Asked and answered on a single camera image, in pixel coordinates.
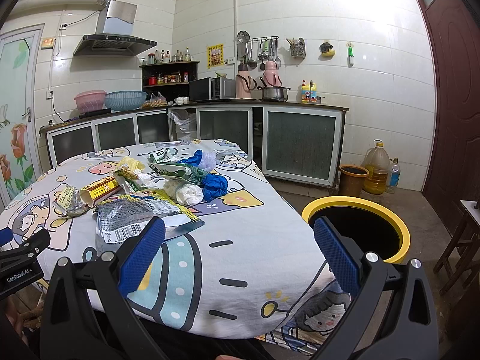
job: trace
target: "stainless steel pot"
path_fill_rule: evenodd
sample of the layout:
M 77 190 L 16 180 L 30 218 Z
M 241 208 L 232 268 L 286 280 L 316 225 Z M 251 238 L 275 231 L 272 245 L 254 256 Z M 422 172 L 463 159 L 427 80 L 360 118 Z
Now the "stainless steel pot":
M 259 86 L 258 89 L 262 90 L 262 100 L 263 101 L 287 101 L 289 99 L 289 90 L 283 86 Z

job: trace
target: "trash pile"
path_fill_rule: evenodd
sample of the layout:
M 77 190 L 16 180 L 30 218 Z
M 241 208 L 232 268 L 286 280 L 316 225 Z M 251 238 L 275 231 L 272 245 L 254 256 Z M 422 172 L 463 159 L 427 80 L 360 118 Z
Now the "trash pile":
M 143 163 L 127 156 L 107 177 L 80 189 L 67 186 L 53 204 L 69 218 L 93 209 L 95 246 L 102 253 L 116 251 L 127 238 L 139 235 L 154 216 L 165 223 L 165 240 L 189 233 L 205 223 L 187 206 L 227 194 L 227 179 L 210 173 L 215 168 L 213 152 L 197 150 L 180 159 L 164 148 L 150 154 L 148 166 L 162 180 L 153 181 Z

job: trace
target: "door handle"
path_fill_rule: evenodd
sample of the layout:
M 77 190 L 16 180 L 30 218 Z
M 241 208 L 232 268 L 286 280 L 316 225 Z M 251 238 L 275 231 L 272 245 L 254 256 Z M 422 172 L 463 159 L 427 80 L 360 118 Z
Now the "door handle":
M 27 117 L 28 122 L 31 122 L 31 121 L 32 121 L 32 116 L 31 116 L 31 114 L 30 114 L 30 107 L 27 107 L 27 112 L 25 112 L 25 113 L 22 115 L 22 117 L 25 117 L 25 116 Z

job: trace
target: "tiled wall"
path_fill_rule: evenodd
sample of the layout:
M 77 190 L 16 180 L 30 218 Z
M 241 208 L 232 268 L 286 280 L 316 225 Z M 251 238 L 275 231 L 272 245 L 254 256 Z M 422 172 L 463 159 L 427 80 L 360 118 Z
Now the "tiled wall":
M 177 0 L 173 22 L 172 49 L 189 48 L 198 64 L 198 78 L 216 77 L 215 72 L 234 75 L 234 66 L 207 69 L 206 49 L 223 43 L 224 58 L 233 57 L 233 0 Z
M 159 49 L 170 50 L 175 12 L 175 0 L 120 0 L 138 5 L 133 25 L 133 35 L 157 41 Z M 74 97 L 93 89 L 107 92 L 141 89 L 141 70 L 136 57 L 80 56 L 72 58 L 80 39 L 85 34 L 95 33 L 98 14 L 87 20 L 58 31 L 63 23 L 83 19 L 95 11 L 93 7 L 77 5 L 44 8 L 41 12 L 9 17 L 0 33 L 44 23 L 42 38 L 57 37 L 55 49 L 39 50 L 34 83 L 34 124 L 38 131 L 50 119 L 59 122 L 54 114 L 51 100 L 47 100 L 49 87 L 53 90 L 55 109 L 62 119 L 78 116 Z M 36 134 L 40 162 L 43 170 L 50 169 L 46 142 Z
M 206 71 L 206 46 L 231 44 L 231 1 L 177 0 L 174 48 L 189 45 L 194 55 L 202 53 L 201 77 L 219 70 Z M 279 36 L 279 74 L 292 88 L 290 101 L 300 101 L 302 80 L 313 80 L 318 95 L 325 96 L 322 101 L 350 108 L 342 163 L 360 164 L 374 139 L 382 139 L 390 157 L 399 158 L 399 186 L 422 188 L 434 133 L 435 88 L 416 0 L 237 0 L 239 30 L 251 37 Z M 285 40 L 299 37 L 307 45 L 304 60 L 290 56 Z M 325 40 L 336 50 L 332 58 L 320 56 Z M 354 67 L 347 67 L 347 42 L 354 46 Z M 233 76 L 232 67 L 224 69 Z M 261 72 L 250 74 L 256 78 Z

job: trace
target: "silver screw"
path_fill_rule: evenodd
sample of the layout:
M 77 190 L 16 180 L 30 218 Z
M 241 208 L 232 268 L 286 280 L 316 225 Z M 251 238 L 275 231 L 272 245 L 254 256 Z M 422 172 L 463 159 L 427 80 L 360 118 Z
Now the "silver screw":
M 114 257 L 115 255 L 112 251 L 106 251 L 105 253 L 102 253 L 101 256 L 103 261 L 112 261 Z
M 376 263 L 378 261 L 378 256 L 372 251 L 369 251 L 366 257 L 367 257 L 367 260 L 370 261 L 371 263 Z
M 65 266 L 68 264 L 68 258 L 67 257 L 60 257 L 57 261 L 58 266 Z
M 410 261 L 410 264 L 412 264 L 414 268 L 420 268 L 422 266 L 422 263 L 419 259 L 412 259 L 412 261 Z

